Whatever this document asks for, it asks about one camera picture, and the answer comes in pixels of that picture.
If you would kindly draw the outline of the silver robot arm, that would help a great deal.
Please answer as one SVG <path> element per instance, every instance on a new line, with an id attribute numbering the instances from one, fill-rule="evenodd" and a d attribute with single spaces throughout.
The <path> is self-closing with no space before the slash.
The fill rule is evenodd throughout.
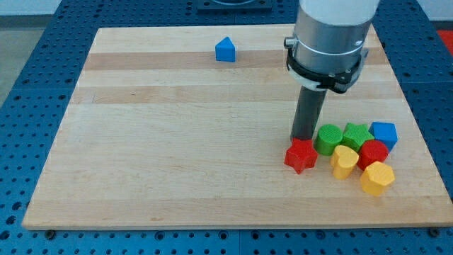
<path id="1" fill-rule="evenodd" d="M 285 38 L 288 72 L 304 88 L 345 93 L 367 58 L 364 48 L 379 0 L 300 0 Z"/>

